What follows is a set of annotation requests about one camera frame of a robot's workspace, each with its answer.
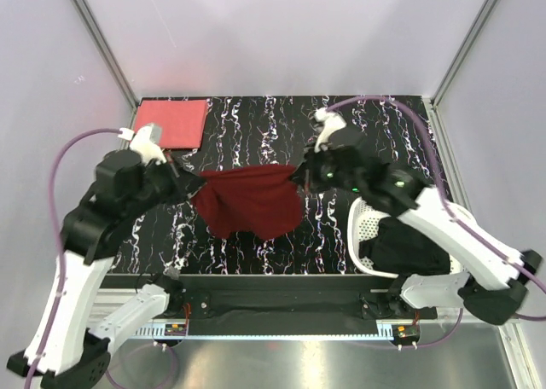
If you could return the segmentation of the dark red t shirt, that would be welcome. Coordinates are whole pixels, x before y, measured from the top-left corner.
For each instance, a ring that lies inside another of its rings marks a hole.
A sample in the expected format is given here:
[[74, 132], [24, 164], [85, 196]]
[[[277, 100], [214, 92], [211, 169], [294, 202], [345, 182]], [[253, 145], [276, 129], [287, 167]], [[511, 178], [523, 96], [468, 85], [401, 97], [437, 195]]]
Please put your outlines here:
[[303, 218], [292, 165], [254, 165], [203, 171], [205, 186], [192, 198], [199, 216], [218, 238], [252, 232], [267, 241], [298, 227]]

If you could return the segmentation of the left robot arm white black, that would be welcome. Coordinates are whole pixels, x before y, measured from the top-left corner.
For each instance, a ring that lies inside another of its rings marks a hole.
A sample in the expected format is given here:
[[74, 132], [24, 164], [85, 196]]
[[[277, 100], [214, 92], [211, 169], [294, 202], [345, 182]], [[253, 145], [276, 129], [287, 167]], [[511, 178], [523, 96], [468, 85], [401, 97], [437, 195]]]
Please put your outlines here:
[[63, 220], [44, 315], [29, 346], [9, 357], [8, 370], [27, 383], [40, 378], [42, 388], [91, 388], [141, 326], [185, 310], [180, 279], [157, 274], [98, 325], [87, 326], [98, 290], [136, 220], [156, 206], [189, 200], [204, 183], [170, 158], [145, 160], [129, 149], [107, 154]]

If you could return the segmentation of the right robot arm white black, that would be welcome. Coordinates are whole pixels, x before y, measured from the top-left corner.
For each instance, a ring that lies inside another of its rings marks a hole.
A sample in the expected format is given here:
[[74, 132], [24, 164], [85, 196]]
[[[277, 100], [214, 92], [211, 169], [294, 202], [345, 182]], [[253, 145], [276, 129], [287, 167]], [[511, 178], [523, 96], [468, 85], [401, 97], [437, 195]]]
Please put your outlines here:
[[356, 195], [348, 253], [364, 274], [391, 281], [388, 310], [407, 317], [424, 308], [457, 308], [500, 326], [517, 316], [542, 263], [479, 227], [416, 169], [382, 159], [363, 135], [323, 128], [294, 179], [311, 191]]

